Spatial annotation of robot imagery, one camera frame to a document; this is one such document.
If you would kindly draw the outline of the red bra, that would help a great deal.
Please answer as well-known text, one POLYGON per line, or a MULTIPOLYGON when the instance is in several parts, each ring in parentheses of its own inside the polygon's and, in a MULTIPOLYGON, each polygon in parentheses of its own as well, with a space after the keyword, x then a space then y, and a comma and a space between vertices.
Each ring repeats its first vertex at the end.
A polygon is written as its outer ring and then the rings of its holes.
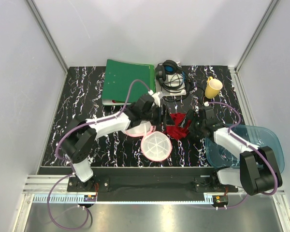
POLYGON ((186 117, 186 114, 184 113, 173 113, 170 114, 170 117, 173 121, 173 124, 167 124, 166 126, 166 134, 169 135, 171 138, 176 140, 181 140, 183 138, 186 138, 186 136, 189 134, 188 127, 191 124, 191 121, 188 120, 188 123, 186 126, 181 127, 180 124, 186 117))

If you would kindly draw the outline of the white pink mesh laundry bag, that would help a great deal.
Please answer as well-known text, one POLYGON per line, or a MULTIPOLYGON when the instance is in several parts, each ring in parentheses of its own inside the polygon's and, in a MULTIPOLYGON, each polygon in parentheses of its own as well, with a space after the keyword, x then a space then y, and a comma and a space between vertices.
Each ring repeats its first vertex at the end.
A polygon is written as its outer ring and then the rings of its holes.
POLYGON ((139 126, 124 130, 129 137, 142 137, 141 151, 151 161, 163 161, 167 159, 172 151, 172 144, 167 135, 156 131, 156 127, 150 122, 142 122, 139 126))

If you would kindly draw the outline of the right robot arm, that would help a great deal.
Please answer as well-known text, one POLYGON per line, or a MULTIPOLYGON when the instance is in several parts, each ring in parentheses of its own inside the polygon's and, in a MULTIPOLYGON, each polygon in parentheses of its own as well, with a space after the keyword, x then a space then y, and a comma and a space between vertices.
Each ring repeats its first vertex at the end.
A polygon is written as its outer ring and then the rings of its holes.
POLYGON ((198 112, 189 110, 179 127, 187 128, 193 138, 208 138, 225 148, 239 160, 239 167, 216 169, 210 179, 214 191, 222 191, 227 185, 243 188, 250 195, 273 195, 282 186, 282 177, 275 153, 268 146, 257 146, 234 133, 221 122, 211 106, 198 112))

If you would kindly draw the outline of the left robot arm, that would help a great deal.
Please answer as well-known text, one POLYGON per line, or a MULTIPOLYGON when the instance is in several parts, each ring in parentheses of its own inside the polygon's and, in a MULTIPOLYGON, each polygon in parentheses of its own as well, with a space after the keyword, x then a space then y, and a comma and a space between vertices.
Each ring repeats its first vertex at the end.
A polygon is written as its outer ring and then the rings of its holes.
POLYGON ((149 91, 136 102, 121 111, 98 119, 79 121, 74 119, 61 138, 56 150, 62 149, 68 156, 72 174, 78 178, 78 186, 83 191, 94 188, 94 172, 87 159, 92 144, 100 137, 121 131, 128 136, 141 136, 141 152, 150 161, 167 159, 172 144, 167 135, 156 131, 161 124, 161 92, 149 91))

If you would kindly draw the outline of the black blue headphones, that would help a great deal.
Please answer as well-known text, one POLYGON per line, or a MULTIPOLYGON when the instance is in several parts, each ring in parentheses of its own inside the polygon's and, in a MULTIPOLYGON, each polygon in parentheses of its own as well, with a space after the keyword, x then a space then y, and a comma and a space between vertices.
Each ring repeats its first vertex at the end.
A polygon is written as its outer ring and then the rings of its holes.
POLYGON ((189 95, 191 81, 179 62, 166 60, 155 67, 156 91, 165 97, 186 98, 189 95))

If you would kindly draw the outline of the yellow mug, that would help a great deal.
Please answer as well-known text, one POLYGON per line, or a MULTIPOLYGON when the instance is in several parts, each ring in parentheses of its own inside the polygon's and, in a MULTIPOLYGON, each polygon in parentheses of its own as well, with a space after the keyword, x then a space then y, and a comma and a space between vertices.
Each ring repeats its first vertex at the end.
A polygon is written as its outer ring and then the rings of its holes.
POLYGON ((205 97, 208 99, 215 98, 219 94, 222 88, 223 88, 223 83, 220 80, 215 79, 211 76, 208 77, 207 86, 205 88, 205 97))

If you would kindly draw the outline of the grey book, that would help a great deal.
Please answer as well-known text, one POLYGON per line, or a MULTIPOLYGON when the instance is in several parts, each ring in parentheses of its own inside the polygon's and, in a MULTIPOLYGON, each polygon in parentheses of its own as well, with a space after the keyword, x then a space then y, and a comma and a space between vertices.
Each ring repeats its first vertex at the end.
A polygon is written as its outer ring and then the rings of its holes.
POLYGON ((182 69, 175 66, 159 64, 155 68, 156 91, 161 91, 164 96, 186 95, 185 77, 182 69))

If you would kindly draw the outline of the green folder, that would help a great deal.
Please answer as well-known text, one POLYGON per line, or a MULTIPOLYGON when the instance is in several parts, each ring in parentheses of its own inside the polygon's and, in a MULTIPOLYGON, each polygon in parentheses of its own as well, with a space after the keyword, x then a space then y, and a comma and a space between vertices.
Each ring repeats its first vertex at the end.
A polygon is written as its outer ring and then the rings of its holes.
POLYGON ((156 91, 155 66, 108 59, 101 95, 103 105, 123 105, 129 87, 136 79, 144 83, 136 82, 133 85, 128 103, 137 101, 149 90, 156 91))

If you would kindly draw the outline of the blue transparent plastic bin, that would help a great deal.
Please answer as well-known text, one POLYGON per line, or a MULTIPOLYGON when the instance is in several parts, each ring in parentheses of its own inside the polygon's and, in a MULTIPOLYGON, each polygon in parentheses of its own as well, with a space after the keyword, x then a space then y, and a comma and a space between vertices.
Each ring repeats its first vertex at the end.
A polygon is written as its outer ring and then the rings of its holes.
MULTIPOLYGON (((232 131, 254 145, 270 147, 274 151, 280 172, 284 171, 283 150, 278 137, 271 130, 240 124, 232 128, 232 131)), ((205 151, 208 163, 216 169, 221 167, 239 168, 240 166, 238 155, 233 155, 224 147, 213 143, 208 138, 205 139, 205 151)))

